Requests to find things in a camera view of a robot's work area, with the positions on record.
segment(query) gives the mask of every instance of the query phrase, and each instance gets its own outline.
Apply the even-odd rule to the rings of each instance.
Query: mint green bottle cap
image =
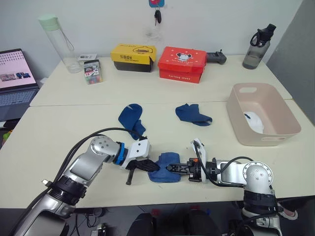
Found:
[[[45,31],[60,29],[58,17],[55,14],[45,14],[38,18],[39,23]]]

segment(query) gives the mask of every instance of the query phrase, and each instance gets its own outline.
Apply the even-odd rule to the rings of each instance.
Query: cartoon print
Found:
[[[181,60],[181,61],[186,61],[189,58],[191,58],[191,54],[187,55],[187,54],[178,53],[176,55],[178,56],[178,60]]]
[[[146,46],[135,48],[135,49],[133,49],[133,51],[135,53],[139,53],[139,54],[145,54],[145,53],[152,53],[153,52],[152,48],[149,48]]]

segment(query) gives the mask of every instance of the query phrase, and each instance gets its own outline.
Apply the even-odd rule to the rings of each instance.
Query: navy blue sock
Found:
[[[149,178],[157,183],[175,183],[181,180],[181,175],[167,170],[169,164],[180,163],[179,154],[175,152],[165,152],[158,157],[156,162],[160,169],[148,172]]]
[[[141,120],[139,120],[141,114],[142,107],[140,105],[129,104],[123,109],[122,113],[118,117],[118,120],[124,128],[134,130],[142,135],[146,129],[141,124]],[[139,139],[139,137],[133,133],[130,133],[130,135],[134,140]]]
[[[176,115],[181,121],[192,122],[199,126],[208,126],[212,122],[212,118],[199,113],[198,104],[188,105],[187,103],[183,106],[175,109]]]

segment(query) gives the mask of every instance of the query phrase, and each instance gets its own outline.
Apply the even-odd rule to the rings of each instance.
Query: black remote controller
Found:
[[[207,53],[207,63],[217,62],[223,65],[226,62],[226,56],[222,53],[222,49],[219,52]]]

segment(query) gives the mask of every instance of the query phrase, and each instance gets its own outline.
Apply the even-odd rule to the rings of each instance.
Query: clear water bottle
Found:
[[[70,73],[81,71],[82,66],[76,59],[74,47],[64,34],[57,16],[54,14],[46,14],[40,16],[38,20],[68,71]]]
[[[270,39],[275,29],[274,25],[269,24],[267,28],[257,30],[250,41],[251,45],[243,60],[243,67],[255,69],[258,66],[270,46]]]

